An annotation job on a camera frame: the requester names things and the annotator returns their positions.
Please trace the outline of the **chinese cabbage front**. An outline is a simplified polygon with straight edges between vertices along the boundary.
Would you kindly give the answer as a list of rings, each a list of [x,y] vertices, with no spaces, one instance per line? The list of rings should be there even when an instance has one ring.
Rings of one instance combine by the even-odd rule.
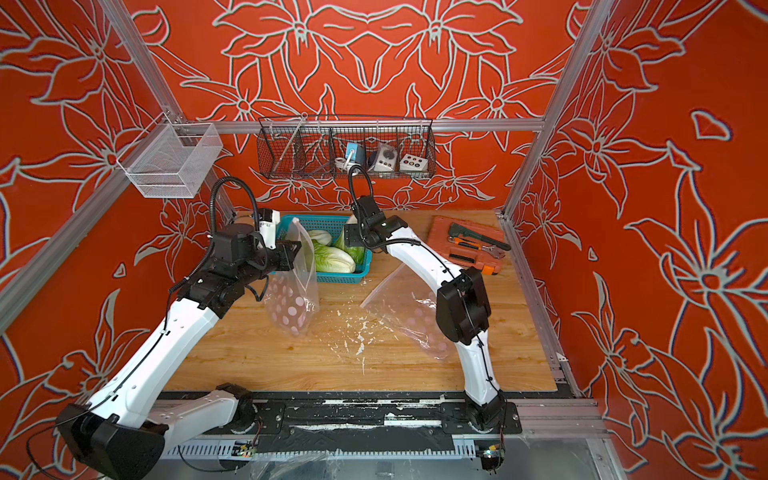
[[[355,260],[344,250],[312,241],[316,271],[320,273],[352,274],[356,271]]]

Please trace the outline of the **chinese cabbage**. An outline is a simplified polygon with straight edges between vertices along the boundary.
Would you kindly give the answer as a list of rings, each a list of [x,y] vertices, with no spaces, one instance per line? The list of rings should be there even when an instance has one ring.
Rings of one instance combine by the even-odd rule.
[[[352,274],[356,271],[355,260],[344,250],[312,241],[316,271],[320,273]]]
[[[310,230],[308,235],[313,242],[323,246],[330,246],[333,243],[333,236],[325,230]]]
[[[362,267],[365,261],[366,249],[361,246],[351,246],[345,240],[345,233],[341,231],[341,234],[333,244],[334,247],[344,251],[354,261],[357,267]]]

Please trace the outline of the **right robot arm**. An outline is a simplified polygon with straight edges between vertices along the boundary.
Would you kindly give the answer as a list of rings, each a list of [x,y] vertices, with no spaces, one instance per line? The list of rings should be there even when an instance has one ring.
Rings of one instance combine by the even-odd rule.
[[[386,216],[372,196],[354,198],[352,211],[357,223],[345,229],[350,244],[398,259],[435,293],[437,326],[459,355],[470,424],[479,431],[502,426],[507,401],[491,362],[491,307],[481,272],[445,259],[407,222]]]

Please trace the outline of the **clear zipper bag pink dots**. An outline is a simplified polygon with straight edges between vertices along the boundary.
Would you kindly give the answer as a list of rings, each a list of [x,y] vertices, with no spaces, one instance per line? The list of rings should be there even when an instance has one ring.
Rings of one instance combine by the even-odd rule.
[[[271,275],[264,305],[275,325],[292,336],[302,336],[319,311],[314,246],[297,217],[291,218],[284,239],[298,241],[301,248],[291,270]]]

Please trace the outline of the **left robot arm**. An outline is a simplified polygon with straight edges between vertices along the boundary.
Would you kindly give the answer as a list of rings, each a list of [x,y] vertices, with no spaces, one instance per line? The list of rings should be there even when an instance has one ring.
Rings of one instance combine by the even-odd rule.
[[[70,404],[55,428],[74,459],[111,479],[142,479],[170,449],[214,428],[257,424],[250,390],[232,383],[161,409],[155,402],[194,346],[250,291],[289,271],[298,241],[265,238],[247,224],[211,235],[201,261],[174,291],[164,318],[122,369],[83,405]]]

